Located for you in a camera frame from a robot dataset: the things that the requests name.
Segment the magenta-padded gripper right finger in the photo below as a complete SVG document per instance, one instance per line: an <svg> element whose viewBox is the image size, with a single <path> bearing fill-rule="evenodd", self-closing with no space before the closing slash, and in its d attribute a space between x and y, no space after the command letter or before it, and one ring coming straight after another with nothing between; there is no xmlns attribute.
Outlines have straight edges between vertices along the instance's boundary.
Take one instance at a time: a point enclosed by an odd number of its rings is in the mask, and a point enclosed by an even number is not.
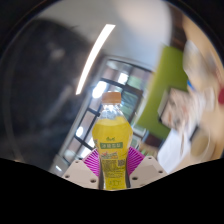
<svg viewBox="0 0 224 224"><path fill-rule="evenodd" d="M167 175L153 156L144 156L131 147L127 157L127 174L131 188L140 188Z"/></svg>

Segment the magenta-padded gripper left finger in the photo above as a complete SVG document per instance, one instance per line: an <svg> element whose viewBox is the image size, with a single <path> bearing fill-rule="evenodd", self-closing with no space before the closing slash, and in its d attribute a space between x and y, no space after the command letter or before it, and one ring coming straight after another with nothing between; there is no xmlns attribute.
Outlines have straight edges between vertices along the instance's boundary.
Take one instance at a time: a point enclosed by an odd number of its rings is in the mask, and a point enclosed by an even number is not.
<svg viewBox="0 0 224 224"><path fill-rule="evenodd" d="M98 189L100 160L97 150L94 149L82 160L74 160L63 178L84 188Z"/></svg>

